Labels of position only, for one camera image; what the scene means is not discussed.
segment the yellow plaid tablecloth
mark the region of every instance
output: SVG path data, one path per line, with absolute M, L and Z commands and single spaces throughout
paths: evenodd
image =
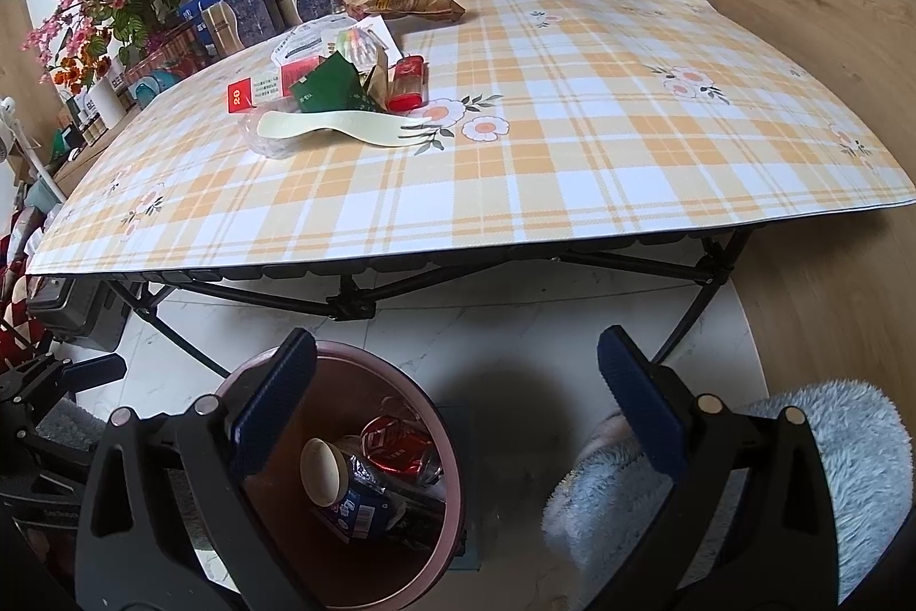
M 157 97 L 30 272 L 313 262 L 916 200 L 837 97 L 705 0 L 457 1 L 460 22 L 400 39 L 429 64 L 419 114 L 440 129 L 423 147 L 319 134 L 285 161 L 251 153 L 226 87 L 271 65 L 266 42 Z

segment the white flower pot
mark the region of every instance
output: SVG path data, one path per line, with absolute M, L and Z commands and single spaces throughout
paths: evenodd
M 113 128 L 126 112 L 121 100 L 117 97 L 108 77 L 96 81 L 86 93 L 87 100 L 93 102 L 95 111 L 99 113 L 105 127 Z

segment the wooden board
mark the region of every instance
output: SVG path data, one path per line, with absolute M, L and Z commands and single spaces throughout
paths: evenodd
M 916 176 L 916 0 L 710 0 L 841 97 Z M 768 385 L 870 381 L 916 432 L 916 208 L 761 231 L 735 281 Z
M 40 84 L 41 66 L 32 52 L 20 50 L 32 26 L 26 0 L 0 0 L 0 97 L 12 97 L 26 133 L 50 155 L 61 109 L 52 84 Z

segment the white fan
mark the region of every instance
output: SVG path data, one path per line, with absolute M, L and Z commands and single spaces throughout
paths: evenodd
M 67 202 L 67 196 L 61 192 L 61 187 L 57 186 L 57 183 L 48 174 L 44 164 L 42 164 L 41 159 L 38 158 L 38 154 L 35 153 L 35 145 L 29 141 L 29 137 L 23 131 L 22 123 L 15 118 L 15 100 L 12 97 L 7 97 L 5 100 L 0 100 L 0 162 L 6 161 L 10 151 L 13 149 L 13 143 L 17 141 L 26 158 L 29 159 L 32 167 L 35 167 L 35 171 L 38 172 L 50 191 L 62 203 Z

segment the blue gripper pad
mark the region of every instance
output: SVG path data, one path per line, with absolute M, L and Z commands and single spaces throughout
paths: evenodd
M 296 411 L 315 375 L 318 350 L 305 329 L 293 329 L 273 357 L 269 369 L 230 429 L 235 454 L 230 470 L 238 481 L 260 472 Z
M 675 393 L 681 397 L 686 392 L 689 402 L 692 397 L 681 379 L 670 368 L 653 367 L 619 326 L 605 329 L 598 340 L 598 370 L 646 451 L 652 468 L 678 481 L 687 469 L 685 422 L 652 376 L 665 379 L 672 376 Z M 675 404 L 682 403 L 684 400 L 680 399 Z

